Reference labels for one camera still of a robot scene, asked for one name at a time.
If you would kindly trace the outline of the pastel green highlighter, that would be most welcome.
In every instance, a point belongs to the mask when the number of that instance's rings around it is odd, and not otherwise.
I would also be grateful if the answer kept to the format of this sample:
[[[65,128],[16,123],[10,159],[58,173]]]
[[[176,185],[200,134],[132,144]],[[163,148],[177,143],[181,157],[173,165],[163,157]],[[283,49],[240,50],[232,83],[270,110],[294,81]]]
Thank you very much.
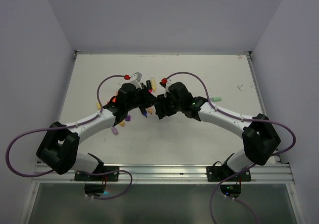
[[[209,100],[211,102],[220,102],[222,101],[222,97],[210,97]]]

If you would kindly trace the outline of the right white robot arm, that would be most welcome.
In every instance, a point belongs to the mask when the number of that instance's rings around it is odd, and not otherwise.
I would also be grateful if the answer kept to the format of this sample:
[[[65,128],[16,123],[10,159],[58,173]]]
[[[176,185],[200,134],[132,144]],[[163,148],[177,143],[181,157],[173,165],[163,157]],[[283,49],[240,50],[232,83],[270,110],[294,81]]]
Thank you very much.
[[[252,117],[212,107],[209,99],[193,97],[181,82],[163,80],[160,85],[165,89],[155,104],[160,119],[181,112],[187,118],[217,125],[243,140],[243,148],[222,164],[226,180],[234,180],[241,170],[252,164],[265,165],[281,142],[268,117],[261,113]]]

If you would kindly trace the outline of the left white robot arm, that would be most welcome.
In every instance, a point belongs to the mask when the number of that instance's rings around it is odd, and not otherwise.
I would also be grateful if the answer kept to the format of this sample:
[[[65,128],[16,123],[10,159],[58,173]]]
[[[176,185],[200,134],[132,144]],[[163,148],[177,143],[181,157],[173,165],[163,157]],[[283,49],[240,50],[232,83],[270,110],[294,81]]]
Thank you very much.
[[[57,174],[74,170],[86,173],[94,181],[99,180],[104,174],[103,162],[93,154],[79,153],[79,144],[104,129],[116,126],[128,116],[129,111],[147,109],[156,102],[157,98],[147,88],[125,83],[97,114],[75,124],[53,123],[36,156]]]

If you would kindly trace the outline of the black neon pink highlighter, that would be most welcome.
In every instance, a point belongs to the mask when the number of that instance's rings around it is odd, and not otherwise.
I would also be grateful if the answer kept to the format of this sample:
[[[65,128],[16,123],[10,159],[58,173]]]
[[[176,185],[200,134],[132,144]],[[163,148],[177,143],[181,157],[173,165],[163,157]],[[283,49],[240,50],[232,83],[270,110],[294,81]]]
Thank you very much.
[[[153,91],[153,88],[152,88],[152,83],[150,80],[146,80],[146,87],[147,87],[147,90],[151,93]]]

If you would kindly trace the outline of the pastel pink highlighter cap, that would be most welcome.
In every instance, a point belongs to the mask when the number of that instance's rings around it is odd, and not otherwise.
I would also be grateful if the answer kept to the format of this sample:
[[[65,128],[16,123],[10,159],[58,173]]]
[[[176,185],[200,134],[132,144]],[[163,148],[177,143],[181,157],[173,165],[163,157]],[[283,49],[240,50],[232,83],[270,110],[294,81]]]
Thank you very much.
[[[114,134],[114,135],[118,135],[119,133],[118,133],[118,130],[115,128],[115,127],[111,127],[111,130],[112,130],[112,133]]]

